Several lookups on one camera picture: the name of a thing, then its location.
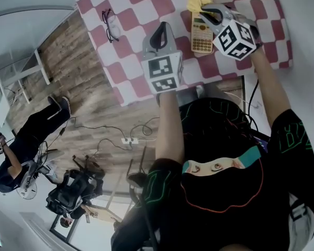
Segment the orange calculator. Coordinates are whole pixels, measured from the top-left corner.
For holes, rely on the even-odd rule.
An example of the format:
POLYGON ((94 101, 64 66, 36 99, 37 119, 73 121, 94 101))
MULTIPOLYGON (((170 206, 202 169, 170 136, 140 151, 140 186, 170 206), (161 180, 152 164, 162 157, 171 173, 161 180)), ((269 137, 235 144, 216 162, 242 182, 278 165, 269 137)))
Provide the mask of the orange calculator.
POLYGON ((214 34, 209 26, 201 19, 199 13, 192 13, 191 49, 199 54, 212 54, 214 34))

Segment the white shelf unit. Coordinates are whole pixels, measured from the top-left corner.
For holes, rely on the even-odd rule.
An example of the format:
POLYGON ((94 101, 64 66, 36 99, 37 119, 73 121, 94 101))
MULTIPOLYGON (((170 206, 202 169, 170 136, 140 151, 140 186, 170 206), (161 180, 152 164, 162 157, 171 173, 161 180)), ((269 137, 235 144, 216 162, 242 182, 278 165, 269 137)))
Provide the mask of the white shelf unit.
POLYGON ((40 51, 35 50, 34 53, 28 57, 16 61, 0 69, 0 126, 2 127, 6 121, 13 100, 8 99, 9 87, 18 83, 19 90, 13 92, 14 98, 23 95, 26 102, 31 102, 31 97, 28 96, 22 80, 34 73, 42 73, 42 77, 47 85, 50 84, 51 78, 48 77, 43 62, 40 57, 40 51))

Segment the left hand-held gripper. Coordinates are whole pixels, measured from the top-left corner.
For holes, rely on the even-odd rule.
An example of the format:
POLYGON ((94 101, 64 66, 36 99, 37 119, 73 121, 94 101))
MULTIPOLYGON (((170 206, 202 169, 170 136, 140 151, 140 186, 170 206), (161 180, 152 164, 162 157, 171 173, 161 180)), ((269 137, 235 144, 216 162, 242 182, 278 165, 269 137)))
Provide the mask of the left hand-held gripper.
POLYGON ((177 51, 170 24, 165 22, 164 32, 164 22, 162 22, 155 32, 145 37, 142 46, 143 58, 147 60, 143 60, 141 66, 151 92, 159 94, 178 89, 183 74, 183 54, 177 51), (158 56, 162 48, 170 54, 158 56))

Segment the person's black printed shirt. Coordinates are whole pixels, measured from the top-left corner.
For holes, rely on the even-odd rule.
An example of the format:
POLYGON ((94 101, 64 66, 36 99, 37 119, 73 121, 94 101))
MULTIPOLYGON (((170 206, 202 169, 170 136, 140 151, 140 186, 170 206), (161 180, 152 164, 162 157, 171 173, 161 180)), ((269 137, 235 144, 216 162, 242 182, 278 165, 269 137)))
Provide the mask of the person's black printed shirt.
POLYGON ((180 107, 185 162, 157 159, 137 203, 111 239, 137 251, 160 233, 159 251, 300 251, 314 235, 314 153, 290 109, 267 148, 233 102, 202 98, 180 107))

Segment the black office chair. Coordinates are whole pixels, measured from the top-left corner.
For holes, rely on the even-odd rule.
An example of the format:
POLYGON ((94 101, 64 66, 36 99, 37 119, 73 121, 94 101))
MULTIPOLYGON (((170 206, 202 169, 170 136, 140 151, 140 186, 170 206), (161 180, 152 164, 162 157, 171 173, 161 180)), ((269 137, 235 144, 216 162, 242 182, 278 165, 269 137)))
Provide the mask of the black office chair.
POLYGON ((96 172, 88 169, 88 160, 79 169, 67 170, 63 181, 49 192, 46 208, 57 215, 69 215, 81 208, 90 206, 91 200, 103 194, 104 170, 96 172))

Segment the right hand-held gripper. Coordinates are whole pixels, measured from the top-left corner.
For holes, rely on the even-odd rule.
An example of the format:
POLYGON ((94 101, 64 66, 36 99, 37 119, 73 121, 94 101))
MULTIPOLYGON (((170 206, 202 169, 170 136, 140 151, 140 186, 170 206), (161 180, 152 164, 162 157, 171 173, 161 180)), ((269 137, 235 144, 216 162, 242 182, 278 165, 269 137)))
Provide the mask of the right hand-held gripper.
POLYGON ((255 21, 224 4, 207 4, 201 9, 201 19, 215 34, 213 45, 224 56, 242 61, 260 45, 255 21))

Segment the person's right forearm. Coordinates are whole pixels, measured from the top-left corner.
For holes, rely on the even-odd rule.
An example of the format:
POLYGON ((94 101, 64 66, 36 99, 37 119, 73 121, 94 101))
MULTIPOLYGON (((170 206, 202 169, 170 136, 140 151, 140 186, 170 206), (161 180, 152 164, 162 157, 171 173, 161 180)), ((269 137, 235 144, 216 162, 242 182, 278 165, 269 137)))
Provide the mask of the person's right forearm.
POLYGON ((264 109, 271 128, 279 115, 291 109, 290 102, 263 48, 259 47, 250 54, 250 58, 257 74, 264 109))

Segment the person's left forearm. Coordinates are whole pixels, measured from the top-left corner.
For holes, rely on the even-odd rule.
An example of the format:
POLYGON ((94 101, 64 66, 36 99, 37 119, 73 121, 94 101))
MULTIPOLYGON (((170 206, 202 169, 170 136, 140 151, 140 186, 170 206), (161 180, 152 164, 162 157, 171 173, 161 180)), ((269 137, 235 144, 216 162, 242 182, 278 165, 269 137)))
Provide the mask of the person's left forearm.
POLYGON ((155 145, 155 158, 184 162, 184 137, 176 92, 159 96, 159 128, 155 145))

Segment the red white checkered tablecloth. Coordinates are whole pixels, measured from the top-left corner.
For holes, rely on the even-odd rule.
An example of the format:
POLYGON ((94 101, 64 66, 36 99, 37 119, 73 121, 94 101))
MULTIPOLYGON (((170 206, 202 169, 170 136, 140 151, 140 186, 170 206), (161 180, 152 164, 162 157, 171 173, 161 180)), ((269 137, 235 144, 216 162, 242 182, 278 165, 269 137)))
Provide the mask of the red white checkered tablecloth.
MULTIPOLYGON (((187 0, 76 0, 80 14, 106 76, 122 106, 152 97, 141 68, 142 43, 162 21, 168 22, 177 48, 183 53, 181 87, 251 74, 250 59, 235 61, 218 50, 210 55, 190 48, 191 13, 187 0), (119 41, 110 43, 102 11, 111 8, 120 29, 119 41)), ((254 20, 259 27, 267 58, 275 69, 292 66, 288 28, 279 0, 214 0, 254 20)))

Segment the black eyeglasses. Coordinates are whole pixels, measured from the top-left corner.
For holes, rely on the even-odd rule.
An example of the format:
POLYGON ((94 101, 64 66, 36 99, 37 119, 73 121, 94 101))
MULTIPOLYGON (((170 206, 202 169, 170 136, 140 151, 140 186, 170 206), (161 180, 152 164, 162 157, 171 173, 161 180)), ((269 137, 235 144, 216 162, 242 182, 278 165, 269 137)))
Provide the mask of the black eyeglasses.
POLYGON ((106 25, 106 35, 108 41, 113 43, 114 41, 119 41, 120 29, 115 23, 116 15, 111 8, 102 11, 102 20, 106 25))

